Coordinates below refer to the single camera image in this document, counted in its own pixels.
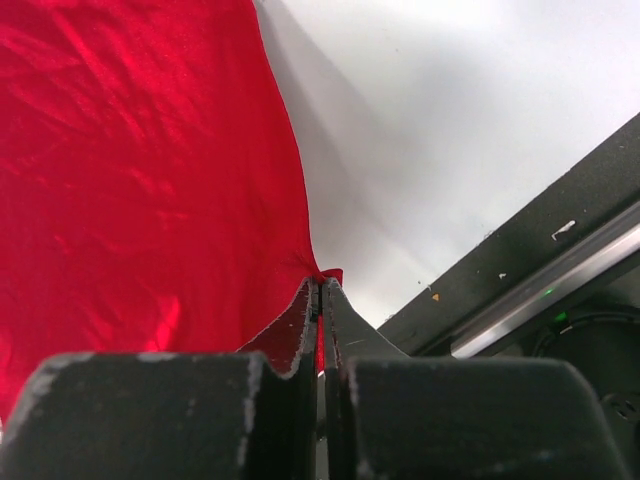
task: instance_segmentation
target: red cloth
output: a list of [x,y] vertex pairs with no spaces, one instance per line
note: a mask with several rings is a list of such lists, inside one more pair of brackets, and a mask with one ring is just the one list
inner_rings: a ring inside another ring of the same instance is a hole
[[251,0],[8,0],[0,417],[45,357],[224,351],[320,277]]

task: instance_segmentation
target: red fabric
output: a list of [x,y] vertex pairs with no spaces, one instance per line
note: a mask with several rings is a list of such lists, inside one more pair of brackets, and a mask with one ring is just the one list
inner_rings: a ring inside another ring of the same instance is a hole
[[316,371],[324,370],[324,319],[318,315],[318,337],[316,342]]
[[2,419],[49,355],[234,350],[320,278],[251,0],[2,11]]

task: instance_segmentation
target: white backdrop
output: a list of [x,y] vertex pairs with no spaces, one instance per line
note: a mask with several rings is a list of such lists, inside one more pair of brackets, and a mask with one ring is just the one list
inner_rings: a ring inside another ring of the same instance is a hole
[[637,0],[256,7],[316,258],[375,326],[640,111]]

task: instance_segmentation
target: white scratch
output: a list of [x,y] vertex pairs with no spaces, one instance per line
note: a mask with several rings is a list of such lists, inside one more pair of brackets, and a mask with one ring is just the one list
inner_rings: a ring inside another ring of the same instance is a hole
[[191,400],[189,400],[189,408],[187,409],[187,417],[190,417],[193,415],[193,407],[195,407],[196,405],[196,399],[192,398]]
[[248,396],[244,399],[244,430],[245,435],[240,441],[238,447],[238,465],[244,466],[247,461],[247,449],[249,445],[249,435],[253,431],[256,416],[256,397],[260,391],[260,383],[262,381],[262,361],[259,355],[251,355],[249,357],[249,378],[248,378]]
[[351,405],[356,407],[358,405],[358,381],[356,378],[356,369],[353,363],[347,366],[348,370],[348,382],[349,382],[349,397],[351,398]]
[[375,478],[375,472],[366,460],[361,460],[360,463],[358,463],[357,474],[358,478],[366,478],[367,480]]
[[140,360],[141,362],[155,363],[155,362],[164,362],[166,360],[172,360],[177,356],[178,356],[177,353],[148,352],[148,353],[139,353],[138,360]]
[[569,230],[571,230],[573,228],[573,226],[576,224],[575,220],[571,220],[570,222],[568,222],[564,227],[560,228],[556,233],[554,233],[553,235],[551,235],[551,238],[553,238],[554,242],[557,242],[558,239],[556,238],[556,236],[560,233],[565,233],[568,232]]
[[345,344],[345,347],[348,347],[349,345],[355,345],[356,343],[360,343],[360,342],[364,342],[363,340],[354,340],[353,342],[349,342],[347,344]]
[[533,452],[530,455],[527,455],[524,458],[513,458],[513,459],[501,461],[501,462],[496,462],[493,465],[490,465],[488,467],[480,468],[473,472],[473,476],[480,477],[480,476],[485,476],[487,474],[492,474],[492,473],[498,473],[498,474],[508,473],[508,472],[510,473],[510,472],[513,472],[514,470],[522,471],[522,470],[525,470],[526,467],[530,464],[534,464],[538,462],[542,462],[542,463],[550,462],[551,460],[553,460],[554,458],[560,455],[565,455],[565,452],[561,450],[556,452],[552,450],[539,450],[537,452]]

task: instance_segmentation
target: black plastic part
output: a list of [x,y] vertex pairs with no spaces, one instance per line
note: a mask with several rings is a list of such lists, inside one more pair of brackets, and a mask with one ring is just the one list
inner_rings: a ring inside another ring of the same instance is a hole
[[640,478],[640,310],[570,312],[562,331],[549,332],[536,355],[575,366],[601,399],[618,448]]
[[10,418],[0,479],[314,478],[317,312],[307,280],[245,347],[264,353],[48,360]]
[[355,312],[334,278],[322,286],[322,314],[329,477],[331,480],[350,480],[355,465],[353,430],[346,428],[352,417],[345,362],[349,358],[406,356]]
[[599,404],[568,364],[354,361],[357,479],[626,479]]
[[[640,115],[531,201],[388,322],[380,332],[417,355],[640,199]],[[576,224],[557,241],[551,234]],[[500,273],[507,273],[503,279]],[[439,294],[439,301],[432,299]]]

